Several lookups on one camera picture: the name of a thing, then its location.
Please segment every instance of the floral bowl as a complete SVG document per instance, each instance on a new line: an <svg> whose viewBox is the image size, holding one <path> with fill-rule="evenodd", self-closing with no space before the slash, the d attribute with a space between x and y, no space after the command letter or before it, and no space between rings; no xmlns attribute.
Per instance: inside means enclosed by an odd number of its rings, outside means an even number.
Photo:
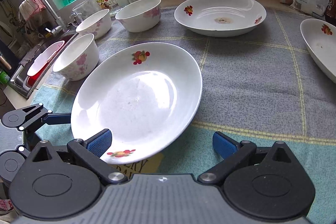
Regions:
<svg viewBox="0 0 336 224"><path fill-rule="evenodd" d="M112 26L112 21L110 17L110 10L104 9L99 12L94 13L85 19L76 28L76 32L80 35L93 33L94 38L98 39L106 34Z"/></svg>
<svg viewBox="0 0 336 224"><path fill-rule="evenodd" d="M257 28L266 18L255 0L186 0L174 17L189 30L209 37L235 37Z"/></svg>
<svg viewBox="0 0 336 224"><path fill-rule="evenodd" d="M115 18L129 32L143 32L159 23L161 0L138 0L121 9Z"/></svg>
<svg viewBox="0 0 336 224"><path fill-rule="evenodd" d="M92 33L74 40L57 58L53 71L71 81L88 76L99 61L99 51Z"/></svg>

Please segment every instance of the sink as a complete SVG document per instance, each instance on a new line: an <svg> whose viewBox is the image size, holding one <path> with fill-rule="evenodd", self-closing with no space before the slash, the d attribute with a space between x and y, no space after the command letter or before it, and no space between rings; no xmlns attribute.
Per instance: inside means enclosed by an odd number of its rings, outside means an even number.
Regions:
<svg viewBox="0 0 336 224"><path fill-rule="evenodd" d="M78 33L76 33L75 30L68 31L62 35L59 35L53 39L47 40L47 41L41 41L39 43L40 47L35 52L35 55L31 61L29 61L25 66L20 65L16 72L13 74L12 78L9 81L9 86L13 88L16 92L21 94L25 98L29 98L31 93L34 91L34 89L37 87L38 83L41 81L43 76L46 74L46 72L49 70L49 68L54 64L58 56L63 52L63 50L70 45L70 43L77 37ZM35 81L33 86L29 86L27 84L27 72L31 65L34 63L35 59L44 52L50 45L59 42L59 41L65 41L64 46L57 52L57 54L53 57L53 59L48 63L47 67L44 69L44 71L41 73L41 75L38 77L38 79Z"/></svg>

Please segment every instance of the gray tablecloth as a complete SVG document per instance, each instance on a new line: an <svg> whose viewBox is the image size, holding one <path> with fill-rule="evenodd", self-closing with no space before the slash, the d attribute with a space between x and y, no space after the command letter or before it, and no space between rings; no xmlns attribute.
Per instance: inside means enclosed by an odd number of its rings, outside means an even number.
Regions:
<svg viewBox="0 0 336 224"><path fill-rule="evenodd" d="M146 32L129 33L113 22L97 40L100 62L134 44L161 41L191 53L203 77L203 95L192 124L168 148L148 160L118 166L127 175L138 172L204 172L221 158L212 149L216 130L259 146L286 141L316 187L309 219L336 219L336 98L335 84L312 60L300 33L307 17L267 9L266 20L248 34L213 38L195 34L174 19L174 8ZM82 81L70 82L51 73L33 103L54 112L70 112ZM42 139L66 144L69 125L43 126Z"/></svg>

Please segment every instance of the pink towel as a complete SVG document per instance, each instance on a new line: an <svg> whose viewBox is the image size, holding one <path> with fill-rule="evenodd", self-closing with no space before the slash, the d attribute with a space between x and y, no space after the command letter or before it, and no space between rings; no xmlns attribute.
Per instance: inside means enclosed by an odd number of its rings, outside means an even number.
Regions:
<svg viewBox="0 0 336 224"><path fill-rule="evenodd" d="M24 0L19 7L19 11L26 22L43 9L45 9L45 6L41 0Z"/></svg>

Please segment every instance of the plate rim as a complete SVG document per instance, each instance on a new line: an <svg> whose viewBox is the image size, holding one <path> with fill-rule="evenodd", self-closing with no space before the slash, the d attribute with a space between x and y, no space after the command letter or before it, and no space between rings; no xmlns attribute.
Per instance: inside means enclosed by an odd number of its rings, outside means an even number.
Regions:
<svg viewBox="0 0 336 224"><path fill-rule="evenodd" d="M122 50L120 50L120 51L118 51L118 52L116 52L116 53L114 53L113 55L111 55L110 57L108 57L107 59L105 59L101 64L99 64L90 74L89 74L89 76L85 79L85 81L83 82L83 84L81 85L81 87L79 88L79 90L78 90L78 92L77 92L77 94L76 94L76 97L75 97L75 99L74 99L74 101L73 101L73 105L72 105L72 108L71 108L71 114L72 114L72 111L73 111L73 107L74 107L74 105L75 105L75 101L76 101L76 99L77 99L77 97L78 97L78 94L80 93L80 90L81 90L81 88L83 87L83 85L84 85L84 83L90 78L90 76L92 75L92 73L100 66L100 65L102 65L104 62L106 62L108 59L110 59L110 58L112 58L113 56L115 56L116 54L119 54L120 52L123 52L123 51L125 51L125 50L127 50L127 49L129 49L129 48L133 48L133 47L136 47L136 46L139 46L139 45L143 45L143 44L168 44L168 45L171 45L171 46L174 46L174 47L177 47L177 48L180 48L180 49L182 49L184 52L186 52L191 58L192 58L192 60L194 61L194 63L195 63L195 65L197 66L197 68L198 68L198 75L199 75L199 78L200 78L200 84L201 84L201 86L200 86L200 90L199 90L199 95L198 95L198 101L197 101L197 104L196 104L196 107L194 108L194 111L193 111L193 113L192 113L192 115L190 116L190 118L189 118L189 120L188 120L188 122L186 123L186 125L184 125L184 127L183 127L183 129L181 130L181 132L179 133L179 134L176 134L176 136L170 141L170 142L167 142L162 148L160 148L160 149L157 149L157 150L155 150L155 152L153 152L153 153L150 153L150 154L148 154L147 156L145 156L145 157L138 157L138 158L136 158L136 160L131 160L131 161L121 161L121 160L119 160L119 159L113 159L113 160L110 160L109 162L107 162L108 164L129 164L129 163L134 163L134 162L137 162L137 161L140 161L140 160L145 160L145 159L148 159L148 158L150 158L150 157L152 157L153 155L155 155L155 154L157 154L157 153L159 153L159 152L161 152L162 150L164 150L166 147L168 147L170 144L172 144L179 136L181 136L181 134L186 130L186 128L191 124L191 122L192 122L192 120L194 119L194 117L195 117L195 115L196 115L196 112L197 112L197 110L198 110L198 108L199 108L199 106L200 106L200 103L201 103L201 98L202 98L202 93L203 93L203 78L202 78L202 72L201 72L201 69L200 69L200 67L199 67L199 65L198 65L198 63L197 63L197 61L195 60L195 58L187 51L187 50L185 50L185 49L183 49L182 47L179 47L179 46L177 46L177 45L174 45L174 44L171 44L171 43L166 43L166 42L145 42L145 43L140 43L140 44L136 44L136 45L132 45L132 46L130 46L130 47L127 47L127 48L124 48L124 49L122 49ZM72 118L73 116L71 115L71 120L70 120L70 125L71 125L71 132L72 132L72 134L73 134L73 129L72 129L72 120L73 120L73 118Z"/></svg>
<svg viewBox="0 0 336 224"><path fill-rule="evenodd" d="M323 65L323 67L331 74L331 75L333 75L333 77L336 79L336 75L325 65L325 63L317 56L317 54L314 52L314 50L311 48L311 46L309 45L309 43L307 42L307 39L305 38L305 35L303 34L303 31L302 31L302 26L303 26L303 24L305 24L304 22L305 21L316 21L316 22L321 22L321 23L323 23L323 24L328 24L328 25L332 25L331 23L328 23L328 22L326 22L326 21L324 21L324 20L321 20L321 19L318 19L318 18L307 18L307 19L305 19L305 20L303 20L302 22L301 22L301 24L300 24L300 32L301 32L301 35L302 35L302 38L303 38L303 40L305 41L305 43L306 43L306 47L307 47L307 49L308 49L308 52L309 52L309 54L310 54L310 56L311 56L311 58L314 60L314 57Z"/></svg>
<svg viewBox="0 0 336 224"><path fill-rule="evenodd" d="M192 28L192 29L195 29L195 30L202 30L202 31L219 31L219 32L228 32L228 31L245 30L245 29L248 29L248 28L251 28L251 27L256 27L256 26L260 25L262 22L264 22L264 20L265 20L266 17L267 17L267 11L266 11L265 7L264 7L263 5L261 5L258 1L253 0L253 1L255 1L256 3L258 3L258 4L264 9L264 11L265 11L265 17L262 18L257 24L254 24L254 25L251 25L251 26L248 26L248 27L245 27L245 28L230 29L230 30L215 30L215 29L201 29L201 28L195 28L195 27L191 27L191 26L189 26L189 25L185 25L184 23L178 21L177 18L176 18L176 11L177 11L177 9L179 9L180 6L185 6L185 3L187 3L188 1L189 1L189 0L186 0L186 1L182 2L178 7L176 7L176 9L175 9L175 11L174 11L174 18L175 18L175 20L176 20L179 24L183 25L184 27Z"/></svg>

